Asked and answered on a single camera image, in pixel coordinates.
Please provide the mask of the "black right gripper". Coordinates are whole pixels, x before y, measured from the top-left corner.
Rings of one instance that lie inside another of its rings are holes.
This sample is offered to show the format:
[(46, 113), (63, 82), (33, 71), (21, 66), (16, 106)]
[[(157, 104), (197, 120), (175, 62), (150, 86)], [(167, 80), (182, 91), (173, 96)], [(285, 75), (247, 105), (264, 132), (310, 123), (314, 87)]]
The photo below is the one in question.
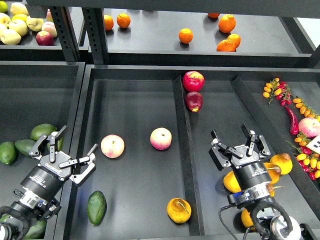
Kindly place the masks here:
[(235, 149), (222, 143), (214, 129), (211, 131), (209, 155), (219, 171), (231, 166), (240, 187), (239, 192), (227, 197), (228, 202), (238, 208), (254, 208), (260, 202), (274, 203), (267, 188), (272, 179), (260, 160), (271, 155), (267, 142), (263, 135), (248, 129), (244, 123), (241, 130), (247, 138), (246, 145), (236, 146)]

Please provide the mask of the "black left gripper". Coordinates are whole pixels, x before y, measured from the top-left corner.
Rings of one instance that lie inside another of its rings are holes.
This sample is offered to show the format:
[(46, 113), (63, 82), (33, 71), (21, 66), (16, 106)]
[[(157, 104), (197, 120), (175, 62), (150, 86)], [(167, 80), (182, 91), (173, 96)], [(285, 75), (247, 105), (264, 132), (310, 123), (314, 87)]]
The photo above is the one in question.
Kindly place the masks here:
[[(46, 201), (51, 201), (56, 196), (66, 180), (70, 179), (80, 187), (96, 170), (94, 151), (99, 147), (97, 143), (92, 146), (86, 156), (79, 159), (71, 159), (69, 155), (58, 151), (58, 140), (65, 136), (66, 129), (67, 126), (64, 125), (50, 135), (43, 134), (29, 151), (29, 155), (40, 162), (21, 182), (21, 185)], [(50, 143), (49, 155), (43, 156), (42, 149), (47, 147), (47, 143)], [(75, 174), (72, 172), (72, 166), (87, 167), (81, 173)]]

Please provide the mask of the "yellow pear under arm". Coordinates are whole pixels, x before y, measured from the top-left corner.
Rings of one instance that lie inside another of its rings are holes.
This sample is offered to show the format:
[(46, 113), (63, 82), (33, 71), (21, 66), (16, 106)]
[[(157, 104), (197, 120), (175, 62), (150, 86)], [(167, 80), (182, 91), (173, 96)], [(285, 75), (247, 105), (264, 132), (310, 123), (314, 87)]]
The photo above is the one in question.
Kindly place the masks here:
[(284, 186), (274, 186), (273, 184), (268, 184), (267, 186), (267, 190), (269, 192), (269, 195), (271, 197), (274, 197), (275, 196), (275, 192), (276, 192), (276, 189), (281, 189), (281, 188), (284, 188)]

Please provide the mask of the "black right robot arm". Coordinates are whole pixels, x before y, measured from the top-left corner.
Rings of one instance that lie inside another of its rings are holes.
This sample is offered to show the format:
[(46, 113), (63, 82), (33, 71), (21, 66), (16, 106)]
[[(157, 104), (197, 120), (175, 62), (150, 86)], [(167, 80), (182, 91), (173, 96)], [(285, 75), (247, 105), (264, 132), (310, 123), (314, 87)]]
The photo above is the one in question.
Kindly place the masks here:
[(230, 167), (240, 189), (228, 195), (224, 211), (236, 207), (246, 209), (262, 240), (314, 240), (316, 236), (310, 227), (299, 224), (270, 195), (268, 185), (272, 178), (263, 160), (271, 152), (263, 135), (257, 135), (241, 125), (246, 144), (231, 147), (222, 143), (216, 132), (211, 131), (212, 142), (209, 154), (219, 171)]

